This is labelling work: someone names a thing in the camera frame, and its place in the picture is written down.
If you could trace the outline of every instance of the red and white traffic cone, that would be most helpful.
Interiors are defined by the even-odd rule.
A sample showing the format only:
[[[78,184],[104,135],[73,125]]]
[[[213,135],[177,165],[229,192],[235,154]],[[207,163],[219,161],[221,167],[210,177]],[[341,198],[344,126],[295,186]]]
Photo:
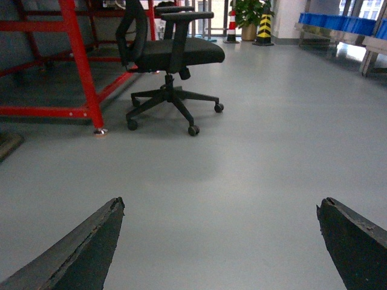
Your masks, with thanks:
[[[229,24],[229,29],[227,30],[227,40],[223,41],[225,44],[238,44],[239,43],[239,41],[236,41],[235,30],[236,30],[235,10],[231,10],[230,24]]]

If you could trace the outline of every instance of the office chair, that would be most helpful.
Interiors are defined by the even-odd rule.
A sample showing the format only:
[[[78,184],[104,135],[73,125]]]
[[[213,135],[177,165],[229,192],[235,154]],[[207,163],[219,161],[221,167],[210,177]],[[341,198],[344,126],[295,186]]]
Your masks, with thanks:
[[[200,128],[195,125],[194,118],[182,100],[212,101],[215,102],[216,112],[223,111],[224,106],[219,103],[217,97],[184,91],[180,86],[174,88],[172,74],[179,73],[182,80],[187,80],[190,78],[187,66],[224,60],[224,51],[214,43],[204,39],[187,38],[188,26],[191,21],[213,18],[212,12],[192,12],[192,10],[194,10],[193,7],[156,8],[161,19],[166,21],[164,39],[147,41],[148,19],[140,1],[126,1],[125,15],[115,33],[122,65],[126,67],[127,71],[134,73],[166,72],[165,84],[160,89],[131,94],[132,104],[135,108],[126,114],[129,130],[134,131],[138,126],[133,117],[164,101],[174,104],[187,119],[189,122],[188,133],[191,136],[196,136]],[[133,20],[135,20],[136,35],[133,43],[128,46],[125,34]],[[130,69],[130,62],[135,63],[137,68]],[[137,100],[138,97],[150,97],[150,99],[140,104]]]

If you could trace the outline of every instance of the potted plant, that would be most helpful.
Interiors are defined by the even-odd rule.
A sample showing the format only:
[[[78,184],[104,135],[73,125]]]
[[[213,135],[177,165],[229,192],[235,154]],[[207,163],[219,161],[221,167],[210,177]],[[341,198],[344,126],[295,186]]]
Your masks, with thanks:
[[[256,29],[261,22],[264,9],[271,6],[270,0],[235,1],[235,22],[238,28],[242,28],[242,40],[251,41],[255,39]],[[274,16],[274,12],[269,11],[269,14]]]

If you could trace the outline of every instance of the red metal frame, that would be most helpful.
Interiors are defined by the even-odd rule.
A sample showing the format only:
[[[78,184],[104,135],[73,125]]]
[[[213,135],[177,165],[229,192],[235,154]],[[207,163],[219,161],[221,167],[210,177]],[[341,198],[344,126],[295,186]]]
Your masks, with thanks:
[[[126,72],[115,79],[110,85],[96,92],[89,62],[120,62],[118,57],[87,57],[86,49],[89,47],[98,47],[99,44],[115,43],[109,40],[98,40],[97,30],[94,23],[94,17],[122,17],[124,11],[121,10],[100,10],[96,11],[91,6],[89,0],[85,0],[87,11],[75,11],[74,0],[58,0],[60,11],[25,11],[21,0],[13,0],[19,14],[20,21],[0,21],[0,31],[23,31],[27,35],[28,43],[32,50],[34,61],[13,68],[0,71],[0,77],[7,74],[36,66],[43,65],[46,62],[55,61],[75,61],[79,72],[81,84],[86,97],[86,103],[78,108],[58,108],[58,107],[19,107],[19,106],[0,106],[0,115],[6,116],[24,116],[24,117],[62,117],[62,118],[91,118],[95,128],[103,128],[103,118],[100,110],[100,103],[104,101],[115,89],[124,84],[132,73]],[[151,39],[155,40],[155,23],[153,0],[148,0]],[[63,17],[63,21],[28,21],[28,16],[58,16]],[[85,46],[79,30],[77,16],[88,16],[93,33],[94,43]],[[36,41],[33,37],[33,31],[40,32],[66,32],[71,45],[71,51],[64,51],[55,56],[42,57],[39,53]]]

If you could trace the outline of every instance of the blue storage box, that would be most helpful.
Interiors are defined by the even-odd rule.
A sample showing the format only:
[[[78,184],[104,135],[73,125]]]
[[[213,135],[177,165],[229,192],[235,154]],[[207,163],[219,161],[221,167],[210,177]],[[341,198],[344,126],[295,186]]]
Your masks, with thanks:
[[[324,27],[334,30],[341,30],[343,28],[344,20],[344,16],[327,15]]]
[[[309,24],[310,23],[310,13],[301,13],[300,19],[298,20],[299,23],[302,24]]]
[[[376,21],[371,19],[345,16],[343,31],[369,36],[372,35],[375,23]]]
[[[327,16],[324,14],[310,13],[310,25],[324,27]]]
[[[386,39],[387,40],[387,19],[382,19],[379,30],[377,31],[376,38]]]

